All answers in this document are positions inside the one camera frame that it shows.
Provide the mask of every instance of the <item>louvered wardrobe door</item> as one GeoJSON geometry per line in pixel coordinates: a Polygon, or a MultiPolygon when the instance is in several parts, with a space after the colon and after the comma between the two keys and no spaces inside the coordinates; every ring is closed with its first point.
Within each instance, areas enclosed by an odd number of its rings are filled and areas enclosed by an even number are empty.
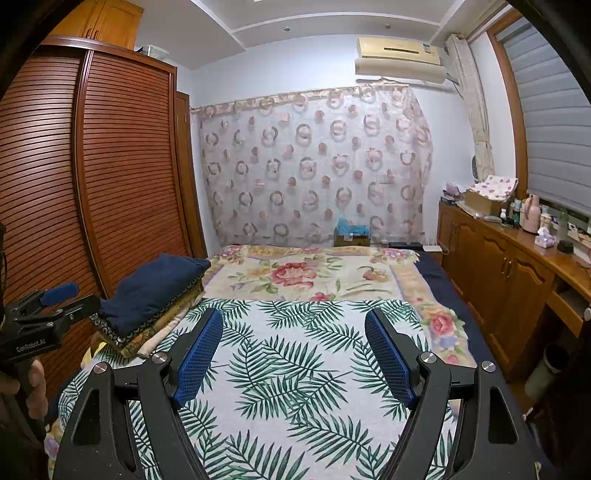
{"type": "MultiPolygon", "coordinates": [[[[75,281],[97,293],[72,180],[72,115],[78,52],[27,60],[0,101],[0,221],[7,226],[6,302],[75,281]]],[[[48,395],[79,366],[92,327],[76,323],[60,350],[43,355],[48,395]]]]}
{"type": "Polygon", "coordinates": [[[167,72],[94,52],[84,173],[90,221],[112,288],[161,252],[190,251],[176,185],[173,91],[167,72]]]}

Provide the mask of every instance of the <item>trash can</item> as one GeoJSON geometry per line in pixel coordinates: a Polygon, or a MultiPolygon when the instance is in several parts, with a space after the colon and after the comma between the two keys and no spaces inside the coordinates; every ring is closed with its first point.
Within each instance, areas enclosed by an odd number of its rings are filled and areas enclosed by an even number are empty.
{"type": "Polygon", "coordinates": [[[564,348],[554,343],[547,345],[542,360],[525,382],[525,393],[532,400],[541,399],[568,363],[569,354],[564,348]]]}

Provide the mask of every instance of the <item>thermos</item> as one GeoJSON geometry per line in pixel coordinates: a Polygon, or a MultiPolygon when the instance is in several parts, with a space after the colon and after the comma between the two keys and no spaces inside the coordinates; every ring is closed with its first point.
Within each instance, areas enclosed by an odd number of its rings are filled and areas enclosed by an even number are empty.
{"type": "Polygon", "coordinates": [[[537,233],[540,228],[541,213],[540,198],[537,195],[530,195],[525,201],[523,230],[529,233],[537,233]]]}

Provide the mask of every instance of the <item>palm leaf print blanket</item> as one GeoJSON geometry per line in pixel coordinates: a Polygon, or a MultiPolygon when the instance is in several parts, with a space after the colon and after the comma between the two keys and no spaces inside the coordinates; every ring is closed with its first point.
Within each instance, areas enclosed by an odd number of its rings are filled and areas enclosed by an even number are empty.
{"type": "MultiPolygon", "coordinates": [[[[408,411],[392,397],[365,337],[380,307],[397,331],[429,348],[428,326],[402,300],[247,301],[204,299],[158,347],[171,348],[213,307],[224,333],[203,385],[180,411],[212,480],[377,480],[408,411]]],[[[136,365],[102,349],[64,390],[62,428],[94,364],[136,365]]],[[[130,405],[145,476],[160,478],[139,402],[130,405]]],[[[456,429],[448,408],[428,479],[443,474],[456,429]]]]}

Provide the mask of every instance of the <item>ceiling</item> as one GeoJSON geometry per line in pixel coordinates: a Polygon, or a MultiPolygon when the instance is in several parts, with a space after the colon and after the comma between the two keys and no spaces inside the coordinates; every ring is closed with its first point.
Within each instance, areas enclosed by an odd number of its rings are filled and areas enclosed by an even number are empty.
{"type": "Polygon", "coordinates": [[[505,0],[131,1],[144,9],[137,45],[164,48],[189,69],[263,43],[313,35],[386,35],[442,45],[450,33],[470,33],[506,5],[505,0]]]}

